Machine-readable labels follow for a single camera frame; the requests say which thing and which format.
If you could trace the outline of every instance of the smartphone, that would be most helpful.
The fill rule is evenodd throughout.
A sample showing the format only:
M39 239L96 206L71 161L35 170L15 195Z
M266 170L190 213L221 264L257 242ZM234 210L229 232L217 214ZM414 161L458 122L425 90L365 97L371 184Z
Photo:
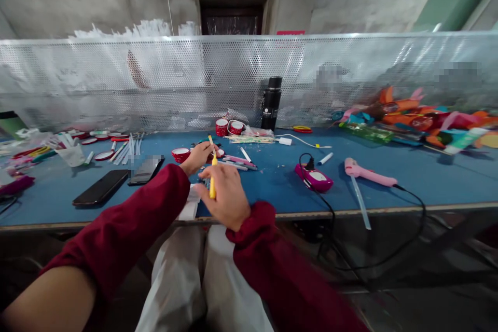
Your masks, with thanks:
M161 170L164 156L151 156L142 163L128 182L128 185L147 184Z
M128 170L112 170L73 200L74 206L101 205L106 202L128 178Z

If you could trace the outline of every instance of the black thermos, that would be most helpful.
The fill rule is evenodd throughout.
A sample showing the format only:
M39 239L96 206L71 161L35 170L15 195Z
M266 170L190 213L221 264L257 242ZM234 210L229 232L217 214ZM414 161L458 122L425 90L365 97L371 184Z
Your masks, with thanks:
M280 96L282 92L282 77L271 77L268 80L268 87L263 95L263 113L261 128L275 131L276 116L279 113Z

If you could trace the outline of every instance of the red sleeve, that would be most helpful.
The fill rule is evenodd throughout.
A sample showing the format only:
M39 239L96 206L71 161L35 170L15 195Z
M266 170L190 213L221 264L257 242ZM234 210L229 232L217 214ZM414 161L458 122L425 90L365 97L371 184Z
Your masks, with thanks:
M368 332L347 302L276 230L275 209L257 202L239 232L233 260L249 285L267 303L281 331Z
M138 259L178 217L189 189L185 172L168 164L124 203L104 210L40 275L54 267L79 267L94 278L100 294L111 300Z

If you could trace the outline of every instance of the table edge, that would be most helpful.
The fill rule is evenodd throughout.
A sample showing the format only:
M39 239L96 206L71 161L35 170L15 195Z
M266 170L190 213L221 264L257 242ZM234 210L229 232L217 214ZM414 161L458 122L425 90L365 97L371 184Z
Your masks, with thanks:
M498 201L495 202L479 202L471 204L448 204L448 205L430 205L427 206L428 212L445 212L458 210L473 210L473 209L492 209L498 208ZM369 215L384 215L384 214L400 214L413 213L422 211L419 205L407 207L383 207L378 209L368 209ZM359 209L355 210L339 210L335 211L337 217L361 215ZM293 220L293 219L327 219L332 216L328 211L316 212L301 212L301 213L279 213L276 215L277 220ZM49 224L32 224L32 225L16 225L16 226L1 226L0 233L22 232L22 231L58 231L58 230L77 230L81 229L91 222L70 222L70 223L49 223ZM198 217L195 220L176 220L173 224L193 225L193 224L212 224L218 223L211 216Z

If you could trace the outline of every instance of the perforated metal panel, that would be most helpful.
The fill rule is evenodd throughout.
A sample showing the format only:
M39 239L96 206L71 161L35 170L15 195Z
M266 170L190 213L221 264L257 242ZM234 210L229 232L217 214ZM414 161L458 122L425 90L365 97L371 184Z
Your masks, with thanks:
M497 52L495 33L3 41L0 104L41 129L210 128L228 109L259 126L266 81L280 75L278 126L325 125L386 85L497 109Z

